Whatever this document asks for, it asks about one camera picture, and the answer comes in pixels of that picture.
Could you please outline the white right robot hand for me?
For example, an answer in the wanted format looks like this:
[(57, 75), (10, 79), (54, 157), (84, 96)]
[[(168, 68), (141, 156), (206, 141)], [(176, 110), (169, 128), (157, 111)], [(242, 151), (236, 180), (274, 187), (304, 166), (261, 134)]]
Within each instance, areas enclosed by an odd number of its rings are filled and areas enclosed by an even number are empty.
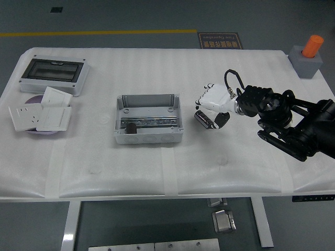
[[(220, 84), (208, 84), (205, 92), (195, 101), (196, 112), (194, 117), (205, 129), (220, 129), (230, 119), (230, 113), (243, 115), (237, 103), (237, 95), (230, 87)], [(216, 112), (217, 115), (212, 121), (200, 108)]]

